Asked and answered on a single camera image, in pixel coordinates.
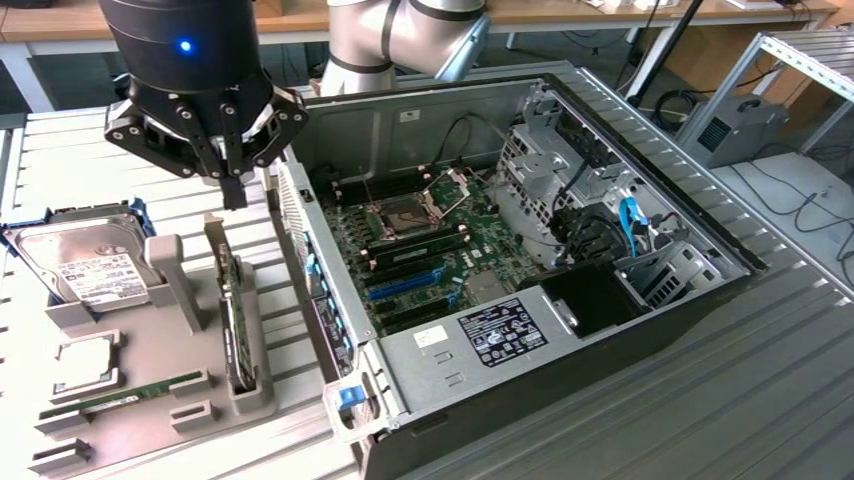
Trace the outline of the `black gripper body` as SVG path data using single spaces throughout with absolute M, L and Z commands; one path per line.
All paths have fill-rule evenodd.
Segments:
M 243 102 L 272 97 L 251 1 L 101 1 L 129 74 L 173 93 L 231 90 Z

